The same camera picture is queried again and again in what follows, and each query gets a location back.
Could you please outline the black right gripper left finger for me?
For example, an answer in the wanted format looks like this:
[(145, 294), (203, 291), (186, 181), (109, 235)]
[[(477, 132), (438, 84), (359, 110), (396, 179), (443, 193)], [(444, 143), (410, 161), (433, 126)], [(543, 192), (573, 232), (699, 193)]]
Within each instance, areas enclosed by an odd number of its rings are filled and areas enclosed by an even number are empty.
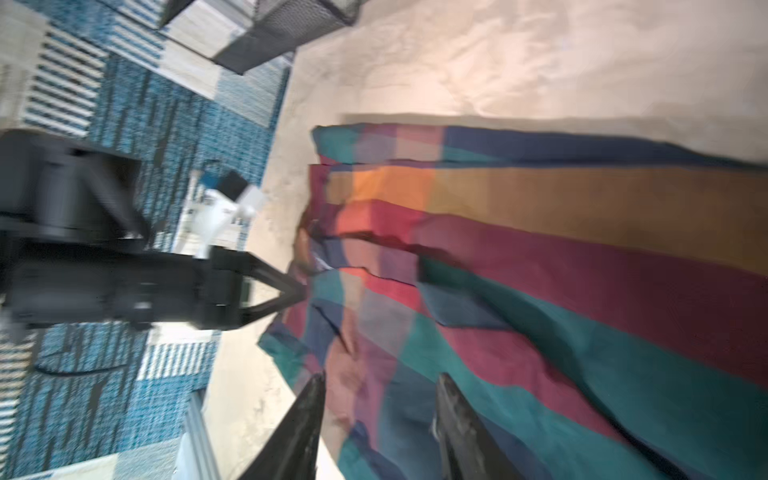
[(239, 479), (314, 480), (325, 399), (325, 373), (316, 373)]

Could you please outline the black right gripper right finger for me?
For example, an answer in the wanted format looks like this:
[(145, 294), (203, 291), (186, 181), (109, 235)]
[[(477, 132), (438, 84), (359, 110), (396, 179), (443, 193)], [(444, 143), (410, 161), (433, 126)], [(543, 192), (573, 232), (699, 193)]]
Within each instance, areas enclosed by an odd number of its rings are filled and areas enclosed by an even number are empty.
[(523, 478), (448, 373), (441, 373), (436, 384), (434, 434), (444, 479)]

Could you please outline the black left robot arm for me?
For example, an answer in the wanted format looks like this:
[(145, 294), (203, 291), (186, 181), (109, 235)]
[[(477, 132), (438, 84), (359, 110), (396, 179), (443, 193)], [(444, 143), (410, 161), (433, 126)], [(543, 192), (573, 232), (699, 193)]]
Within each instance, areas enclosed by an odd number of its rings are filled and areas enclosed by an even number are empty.
[(44, 132), (1, 135), (1, 330), (157, 322), (235, 330), (301, 302), (304, 286), (218, 246), (156, 251), (134, 204), (136, 159)]

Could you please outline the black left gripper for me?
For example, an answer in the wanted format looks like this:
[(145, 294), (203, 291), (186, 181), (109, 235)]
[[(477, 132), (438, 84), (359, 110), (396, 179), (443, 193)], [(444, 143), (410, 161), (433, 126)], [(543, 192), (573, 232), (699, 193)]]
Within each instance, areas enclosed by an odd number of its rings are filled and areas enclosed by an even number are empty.
[[(213, 247), (207, 258), (193, 258), (193, 265), (196, 290), (191, 324), (200, 330), (236, 330), (306, 297), (302, 283), (246, 252)], [(243, 308), (246, 274), (283, 295)]]

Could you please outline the plaid long sleeve shirt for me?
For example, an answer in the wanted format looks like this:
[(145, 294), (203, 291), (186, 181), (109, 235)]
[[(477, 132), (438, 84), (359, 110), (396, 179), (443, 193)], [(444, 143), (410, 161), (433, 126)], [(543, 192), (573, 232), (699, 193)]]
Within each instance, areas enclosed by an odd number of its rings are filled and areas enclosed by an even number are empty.
[(260, 347), (349, 479), (438, 479), (450, 375), (526, 479), (767, 475), (767, 169), (628, 137), (318, 127)]

